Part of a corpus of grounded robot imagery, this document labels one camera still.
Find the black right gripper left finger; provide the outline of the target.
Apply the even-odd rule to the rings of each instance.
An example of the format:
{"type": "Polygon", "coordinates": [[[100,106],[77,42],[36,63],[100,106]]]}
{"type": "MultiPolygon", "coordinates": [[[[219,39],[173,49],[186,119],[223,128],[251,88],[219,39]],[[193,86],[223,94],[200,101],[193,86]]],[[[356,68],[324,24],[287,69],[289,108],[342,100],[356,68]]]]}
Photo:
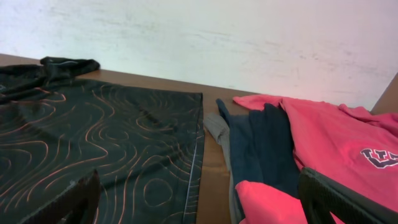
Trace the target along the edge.
{"type": "Polygon", "coordinates": [[[62,193],[24,217],[20,224],[92,224],[101,196],[96,169],[73,182],[62,193]]]}

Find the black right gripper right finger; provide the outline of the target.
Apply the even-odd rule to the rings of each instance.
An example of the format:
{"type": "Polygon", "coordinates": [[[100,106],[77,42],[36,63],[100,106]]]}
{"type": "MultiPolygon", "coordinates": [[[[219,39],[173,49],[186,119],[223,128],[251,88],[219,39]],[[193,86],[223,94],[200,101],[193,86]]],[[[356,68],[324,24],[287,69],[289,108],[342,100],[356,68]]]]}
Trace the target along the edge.
{"type": "Polygon", "coordinates": [[[309,224],[395,224],[397,212],[309,168],[301,170],[298,195],[309,224]]]}

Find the black orange-lined jersey shirt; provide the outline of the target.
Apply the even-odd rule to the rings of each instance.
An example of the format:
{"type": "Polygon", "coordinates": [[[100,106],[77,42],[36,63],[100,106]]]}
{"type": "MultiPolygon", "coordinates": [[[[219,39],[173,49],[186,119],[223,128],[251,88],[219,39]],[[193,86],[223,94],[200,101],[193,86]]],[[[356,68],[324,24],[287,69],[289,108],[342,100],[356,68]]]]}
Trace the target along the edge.
{"type": "Polygon", "coordinates": [[[203,95],[87,80],[89,59],[1,68],[1,222],[31,222],[80,179],[61,223],[195,223],[203,95]]]}

